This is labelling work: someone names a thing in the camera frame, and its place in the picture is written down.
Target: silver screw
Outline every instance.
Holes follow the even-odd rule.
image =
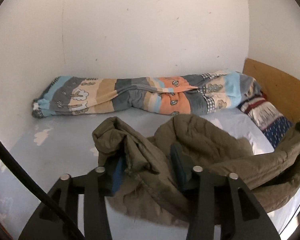
[[[203,168],[201,166],[194,166],[192,169],[196,172],[202,172],[203,171]]]
[[[231,178],[231,179],[238,179],[239,176],[238,176],[238,174],[232,172],[232,173],[229,174],[229,178]]]
[[[99,167],[96,167],[95,171],[96,171],[97,173],[103,173],[103,172],[106,171],[106,168],[103,167],[103,166],[99,166]]]
[[[68,179],[70,179],[70,175],[69,174],[62,174],[61,177],[60,177],[60,179],[62,179],[62,180],[68,180]]]

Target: pillow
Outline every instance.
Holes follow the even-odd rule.
[[[239,106],[259,127],[273,148],[279,144],[282,137],[292,126],[282,113],[273,104],[261,96],[256,96]]]

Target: cable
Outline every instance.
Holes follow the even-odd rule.
[[[76,224],[70,217],[64,212],[56,202],[54,202],[26,173],[26,171],[17,163],[17,161],[11,156],[9,151],[3,146],[0,141],[0,160],[7,166],[7,168],[17,177],[18,180],[42,203],[50,208],[56,215],[68,226],[68,228],[74,233],[77,239],[85,240],[83,234],[78,229]]]

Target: wooden bed frame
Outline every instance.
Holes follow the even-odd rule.
[[[246,59],[243,73],[254,77],[268,100],[292,122],[300,120],[300,80],[269,65]]]

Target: white wall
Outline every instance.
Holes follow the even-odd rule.
[[[5,0],[0,6],[0,139],[34,125],[31,101],[57,75],[241,71],[247,0]]]
[[[300,7],[295,0],[248,0],[249,58],[300,80]]]

